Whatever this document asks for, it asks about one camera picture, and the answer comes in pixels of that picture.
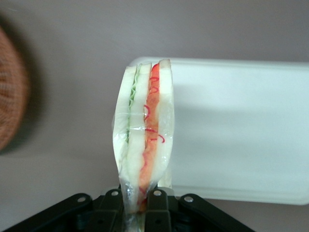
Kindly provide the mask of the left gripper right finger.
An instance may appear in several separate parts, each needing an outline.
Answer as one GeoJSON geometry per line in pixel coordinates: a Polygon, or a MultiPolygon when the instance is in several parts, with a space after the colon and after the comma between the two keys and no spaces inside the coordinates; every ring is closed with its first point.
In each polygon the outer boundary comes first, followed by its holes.
{"type": "Polygon", "coordinates": [[[196,194],[179,198],[162,189],[147,197],[146,232],[252,232],[253,229],[196,194]]]}

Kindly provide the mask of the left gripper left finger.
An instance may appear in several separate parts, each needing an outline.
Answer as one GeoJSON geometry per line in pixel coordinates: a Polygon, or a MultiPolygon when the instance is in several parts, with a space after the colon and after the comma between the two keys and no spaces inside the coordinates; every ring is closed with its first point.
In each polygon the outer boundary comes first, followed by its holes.
{"type": "Polygon", "coordinates": [[[119,188],[95,200],[78,193],[7,228],[6,232],[120,232],[123,200],[119,188]]]}

